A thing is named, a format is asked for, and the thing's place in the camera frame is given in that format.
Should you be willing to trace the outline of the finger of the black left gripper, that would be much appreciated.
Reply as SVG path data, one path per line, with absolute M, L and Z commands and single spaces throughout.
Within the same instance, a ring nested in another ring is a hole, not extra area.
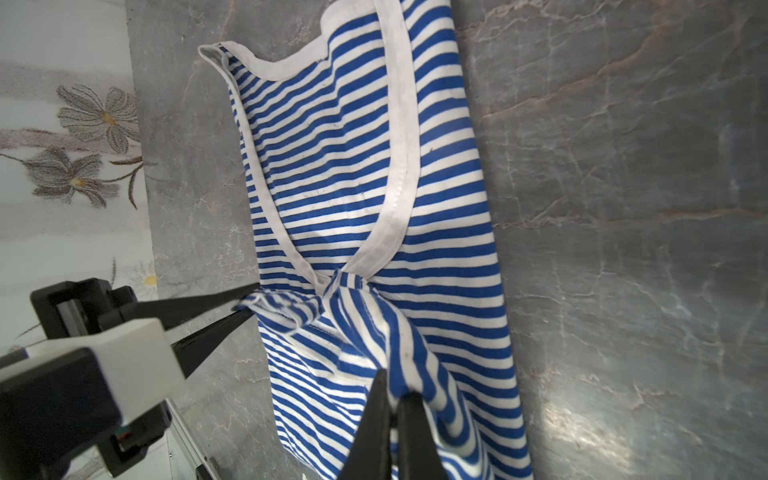
M 253 283 L 215 294 L 133 302 L 101 314 L 98 324 L 102 330 L 109 330 L 132 320 L 158 319 L 165 330 L 171 330 L 228 302 L 241 300 L 260 287 L 260 283 Z
M 172 350 L 184 377 L 189 378 L 230 334 L 252 316 L 253 312 L 247 308 L 236 310 L 232 314 L 173 343 Z

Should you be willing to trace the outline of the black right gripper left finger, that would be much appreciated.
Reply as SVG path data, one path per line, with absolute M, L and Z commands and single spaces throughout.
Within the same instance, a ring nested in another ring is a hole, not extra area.
M 391 405 L 387 371 L 377 371 L 366 406 L 339 480 L 389 480 L 392 478 L 390 449 Z

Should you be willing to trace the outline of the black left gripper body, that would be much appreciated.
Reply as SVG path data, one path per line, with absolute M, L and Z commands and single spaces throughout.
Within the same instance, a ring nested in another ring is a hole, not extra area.
M 132 287 L 114 289 L 108 281 L 97 278 L 64 281 L 30 295 L 32 307 L 49 339 L 93 335 L 118 326 L 124 322 L 122 319 L 102 321 L 100 317 L 137 301 Z M 109 473 L 119 477 L 144 460 L 149 448 L 170 426 L 170 408 L 162 401 L 97 443 Z

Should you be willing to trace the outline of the blue white striped tank top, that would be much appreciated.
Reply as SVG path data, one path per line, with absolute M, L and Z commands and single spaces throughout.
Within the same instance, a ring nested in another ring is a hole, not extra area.
M 451 479 L 533 475 L 500 266 L 446 1 L 337 1 L 276 62 L 224 79 L 250 203 L 283 447 L 341 472 L 371 384 L 415 392 Z

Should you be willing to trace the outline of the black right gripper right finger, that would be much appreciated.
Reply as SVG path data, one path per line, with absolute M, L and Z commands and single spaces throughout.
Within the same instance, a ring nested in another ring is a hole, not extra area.
M 433 439 L 422 397 L 405 395 L 397 406 L 398 478 L 447 480 L 448 476 Z

